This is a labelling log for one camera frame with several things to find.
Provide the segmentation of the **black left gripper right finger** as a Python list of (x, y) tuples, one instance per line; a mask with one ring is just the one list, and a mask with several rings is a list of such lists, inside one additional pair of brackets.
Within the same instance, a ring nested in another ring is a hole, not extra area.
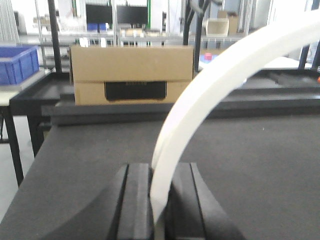
[(244, 240), (202, 178), (196, 163), (176, 167), (165, 209), (166, 240)]

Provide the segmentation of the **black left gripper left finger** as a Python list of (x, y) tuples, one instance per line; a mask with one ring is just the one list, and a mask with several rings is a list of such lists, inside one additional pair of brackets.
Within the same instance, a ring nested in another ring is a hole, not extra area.
[(149, 198), (151, 170), (147, 163), (126, 167), (109, 240), (153, 240), (154, 223)]

